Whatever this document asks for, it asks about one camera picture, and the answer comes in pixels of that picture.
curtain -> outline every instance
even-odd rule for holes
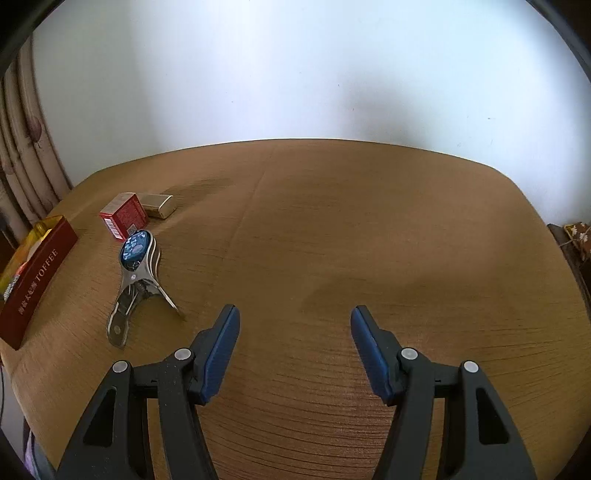
[[[0,168],[0,213],[20,241],[71,189],[41,113],[31,39],[0,82]]]

red toffee box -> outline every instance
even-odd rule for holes
[[[22,344],[43,292],[77,240],[74,229],[63,216],[37,222],[4,270],[2,286],[6,278],[12,279],[12,290],[0,310],[0,338],[15,350]],[[15,273],[20,274],[16,281]]]

wood grain surface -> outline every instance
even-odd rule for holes
[[[177,198],[178,210],[148,228],[163,252],[161,284],[187,321],[149,299],[121,351],[105,336],[120,244],[98,212],[129,191]],[[393,409],[372,395],[351,339],[357,304],[433,361],[481,364],[540,480],[554,478],[591,423],[591,328],[577,285],[532,206],[489,167],[364,142],[244,142],[100,171],[54,212],[80,239],[23,347],[0,351],[56,466],[114,361],[163,359],[225,303],[239,307],[242,331],[219,395],[199,408],[221,479],[371,478]]]

metal clip jaw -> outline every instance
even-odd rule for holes
[[[119,252],[121,286],[107,322],[107,338],[112,345],[123,348],[129,332],[129,317],[137,305],[152,295],[159,295],[180,314],[177,306],[158,282],[160,247],[154,236],[140,230],[130,236]]]

red box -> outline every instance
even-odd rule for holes
[[[27,325],[51,278],[78,240],[62,216],[47,218],[43,224],[51,231],[23,268],[0,311],[0,337],[15,350],[21,346]]]
[[[120,193],[99,212],[112,235],[119,242],[144,228],[148,215],[135,193]]]

